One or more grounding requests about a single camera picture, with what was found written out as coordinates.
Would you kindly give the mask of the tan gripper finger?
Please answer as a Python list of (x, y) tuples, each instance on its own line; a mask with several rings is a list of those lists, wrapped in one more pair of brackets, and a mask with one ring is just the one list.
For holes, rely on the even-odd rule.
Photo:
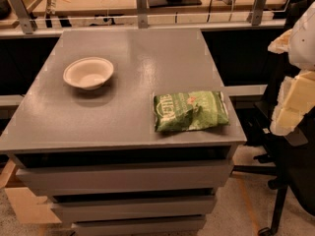
[(268, 46), (268, 50), (270, 52), (276, 54), (282, 54), (284, 52), (288, 52), (288, 43), (290, 39), (292, 29), (288, 29), (284, 33), (282, 33), (279, 37), (273, 40)]
[(315, 106), (315, 72), (302, 70), (294, 78), (285, 77), (278, 95), (270, 130), (286, 136)]

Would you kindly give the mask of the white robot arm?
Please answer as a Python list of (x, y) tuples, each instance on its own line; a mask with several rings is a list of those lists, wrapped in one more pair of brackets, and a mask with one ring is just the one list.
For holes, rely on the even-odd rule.
[(315, 3), (292, 29), (272, 41), (268, 50), (277, 54), (286, 52), (289, 63), (300, 70), (294, 78), (283, 79), (272, 115), (271, 132), (286, 136), (315, 107)]

